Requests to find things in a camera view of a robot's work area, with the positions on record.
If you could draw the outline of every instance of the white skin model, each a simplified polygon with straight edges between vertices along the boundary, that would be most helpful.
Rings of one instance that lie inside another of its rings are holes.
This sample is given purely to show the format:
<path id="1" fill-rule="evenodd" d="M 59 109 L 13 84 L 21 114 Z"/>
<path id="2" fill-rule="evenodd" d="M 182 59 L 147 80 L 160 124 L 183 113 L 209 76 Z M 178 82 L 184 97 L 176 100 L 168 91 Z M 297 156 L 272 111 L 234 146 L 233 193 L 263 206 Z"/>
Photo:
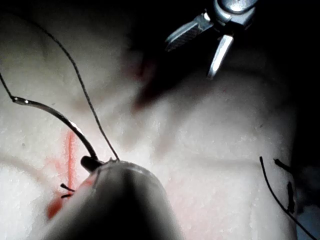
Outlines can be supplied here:
<path id="1" fill-rule="evenodd" d="M 272 197 L 259 162 L 263 156 L 286 207 L 287 183 L 294 182 L 273 158 L 290 165 L 296 108 L 265 52 L 234 50 L 214 80 L 205 78 L 204 66 L 133 114 L 143 83 L 124 72 L 129 15 L 45 4 L 29 11 L 75 60 L 120 159 L 159 178 L 186 240 L 296 239 L 296 225 Z M 29 23 L 0 17 L 0 70 L 12 94 L 64 114 L 107 161 L 112 152 L 65 54 Z M 132 60 L 138 65 L 140 59 Z M 57 118 L 12 103 L 0 87 L 0 239 L 36 235 L 49 221 L 48 206 L 66 194 L 59 185 L 77 189 L 88 177 L 80 165 L 85 154 Z"/>

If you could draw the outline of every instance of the curved needle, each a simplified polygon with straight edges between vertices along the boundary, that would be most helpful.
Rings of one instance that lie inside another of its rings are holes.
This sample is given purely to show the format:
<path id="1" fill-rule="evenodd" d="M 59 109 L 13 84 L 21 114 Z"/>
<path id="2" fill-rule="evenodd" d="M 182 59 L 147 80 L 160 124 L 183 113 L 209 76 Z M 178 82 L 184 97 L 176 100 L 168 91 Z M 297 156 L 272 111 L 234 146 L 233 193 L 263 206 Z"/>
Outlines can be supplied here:
<path id="1" fill-rule="evenodd" d="M 66 124 L 80 138 L 81 142 L 84 144 L 84 146 L 88 150 L 91 158 L 93 160 L 97 160 L 98 159 L 95 150 L 93 149 L 91 144 L 88 142 L 88 140 L 86 139 L 86 137 L 84 136 L 84 134 L 82 133 L 80 128 L 78 128 L 75 123 L 73 123 L 72 121 L 68 120 L 60 112 L 58 112 L 57 110 L 54 110 L 53 108 L 51 108 L 51 107 L 49 107 L 47 105 L 44 105 L 44 104 L 42 104 L 40 102 L 27 100 L 27 99 L 24 99 L 22 97 L 12 96 L 11 99 L 16 104 L 23 105 L 23 106 L 30 106 L 30 107 L 34 107 L 34 108 L 37 108 L 37 109 L 44 110 L 44 111 L 52 114 L 53 116 L 57 117 L 58 119 L 60 119 L 62 122 L 64 122 L 64 124 Z"/>

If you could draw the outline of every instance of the metallic instrument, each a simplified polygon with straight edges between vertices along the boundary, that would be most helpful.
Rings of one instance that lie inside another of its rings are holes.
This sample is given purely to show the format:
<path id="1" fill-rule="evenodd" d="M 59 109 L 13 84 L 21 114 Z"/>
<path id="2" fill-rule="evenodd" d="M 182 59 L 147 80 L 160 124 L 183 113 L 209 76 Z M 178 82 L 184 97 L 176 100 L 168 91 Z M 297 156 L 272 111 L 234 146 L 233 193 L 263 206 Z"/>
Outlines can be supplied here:
<path id="1" fill-rule="evenodd" d="M 257 2 L 258 0 L 211 0 L 211 4 L 200 15 L 167 37 L 165 51 L 173 51 L 203 32 L 214 29 L 219 44 L 207 73 L 208 78 L 212 79 L 227 55 L 234 36 L 251 25 Z"/>

